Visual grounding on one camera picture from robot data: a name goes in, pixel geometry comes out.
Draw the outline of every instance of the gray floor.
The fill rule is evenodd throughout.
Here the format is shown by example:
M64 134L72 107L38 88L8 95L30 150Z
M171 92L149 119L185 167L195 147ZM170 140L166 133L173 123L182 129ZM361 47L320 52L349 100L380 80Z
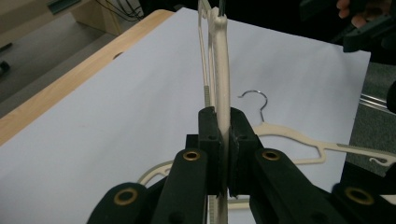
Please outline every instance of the gray floor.
M123 29L133 25L122 22ZM11 48L0 52L0 60L11 65L0 77L0 118L114 38L65 15L13 42ZM370 63L363 92L386 98L394 80L396 66ZM396 116L360 105L350 144L396 153ZM348 155L347 160L379 175L388 170L366 157Z

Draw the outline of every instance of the white paper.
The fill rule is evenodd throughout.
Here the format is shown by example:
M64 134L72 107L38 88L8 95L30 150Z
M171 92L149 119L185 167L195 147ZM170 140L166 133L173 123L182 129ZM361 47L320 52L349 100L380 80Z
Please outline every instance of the white paper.
M205 105L197 19L181 9L0 147L0 223L85 223L109 189L184 148ZM261 123L262 97L236 96L260 90L267 122L348 143L369 53L236 21L228 42L232 106L251 125ZM284 139L262 142L291 158L316 156ZM345 154L327 154L324 164L299 168L331 190ZM253 223L247 213L230 223Z

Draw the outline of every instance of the silver hook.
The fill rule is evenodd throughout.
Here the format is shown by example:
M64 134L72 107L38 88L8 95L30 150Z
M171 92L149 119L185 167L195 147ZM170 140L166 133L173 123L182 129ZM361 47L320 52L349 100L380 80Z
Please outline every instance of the silver hook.
M259 93L260 95L262 95L262 96L265 98L265 103L264 103L264 105L260 108L260 115L262 116L262 122L264 122L264 115L262 114L262 111L264 110L265 106L268 104L268 97L267 97L263 92L261 92L261 91L254 91L254 90L252 90L252 91L245 91L242 95L238 96L238 98L242 98L242 97L244 97L247 93L250 93L250 92L257 92L257 93Z

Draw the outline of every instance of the plastic hanger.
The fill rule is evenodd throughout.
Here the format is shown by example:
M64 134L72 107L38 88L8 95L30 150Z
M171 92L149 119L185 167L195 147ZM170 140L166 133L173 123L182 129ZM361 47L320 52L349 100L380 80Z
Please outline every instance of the plastic hanger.
M341 152L349 152L349 153L353 153L353 154L368 156L368 157L371 157L369 159L369 161L375 161L377 164L382 165L382 166L390 166L394 162L396 162L396 154L394 154L394 153L370 149L370 148L366 148L366 147L354 147L354 146L349 146L349 145L344 145L344 144L339 144L339 143L322 142L322 141L310 138L310 137L304 135L303 133L299 133L298 131L288 128L286 126L267 123L264 121L264 116L262 114L262 110L268 104L268 98L264 93L262 93L261 91L245 91L241 96L238 96L238 97L242 98L245 96L245 94L250 93L250 92L257 92L265 98L265 104L260 108L260 112L261 112L261 116L262 116L262 124L259 126L253 127L253 131L255 134L257 134L258 136L275 135L275 136L286 137L291 140L302 143L304 145L307 145L310 147L315 147L318 150L318 153L319 153L318 158L295 160L295 161L293 161L295 164L323 163L326 161L325 149L341 151Z

